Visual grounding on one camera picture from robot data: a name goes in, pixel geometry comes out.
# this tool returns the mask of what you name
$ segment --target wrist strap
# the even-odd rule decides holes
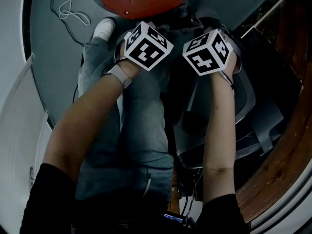
[[[220,71],[220,74],[223,76],[223,78],[229,83],[229,85],[231,86],[232,90],[233,90],[233,95],[235,95],[235,91],[234,91],[234,84],[231,81],[231,79],[223,72]]]
[[[108,71],[110,71],[112,68],[114,68],[116,66],[116,64],[120,63],[121,61],[124,61],[124,60],[128,60],[128,58],[126,57],[123,57],[123,58],[120,58],[119,60],[116,60],[109,68],[108,68]],[[103,69],[102,71],[102,77],[104,76],[105,74],[105,69]]]
[[[108,73],[105,73],[105,75],[114,75],[120,81],[124,89],[129,87],[132,82],[132,80],[118,64],[116,64],[110,71],[108,71]]]

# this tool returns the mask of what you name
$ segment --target hand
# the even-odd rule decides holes
[[[125,53],[125,41],[122,41],[120,47],[120,58],[124,57],[124,53]],[[130,60],[121,61],[119,63],[119,66],[128,75],[130,79],[136,77],[142,69],[140,66],[136,65],[133,61]]]

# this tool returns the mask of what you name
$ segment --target jeans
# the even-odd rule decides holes
[[[107,72],[113,63],[108,44],[93,38],[83,50],[85,63],[79,71],[78,91],[82,96]],[[157,200],[170,201],[173,157],[168,154],[164,108],[155,78],[145,70],[123,92],[124,124],[120,130],[117,104],[83,161],[78,177],[76,199],[131,191]]]

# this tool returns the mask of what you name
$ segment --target white wall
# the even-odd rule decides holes
[[[0,225],[19,233],[46,119],[22,42],[23,0],[0,0]]]
[[[283,221],[278,223],[267,234],[293,234],[299,230],[312,216],[312,194],[310,193],[304,201]]]
[[[24,0],[0,0],[0,112],[26,60],[22,41]]]

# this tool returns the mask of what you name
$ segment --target black sleeve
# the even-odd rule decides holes
[[[60,169],[42,164],[24,211],[20,233],[71,233],[75,184]]]
[[[249,233],[235,194],[221,196],[206,203],[197,226],[209,233]]]

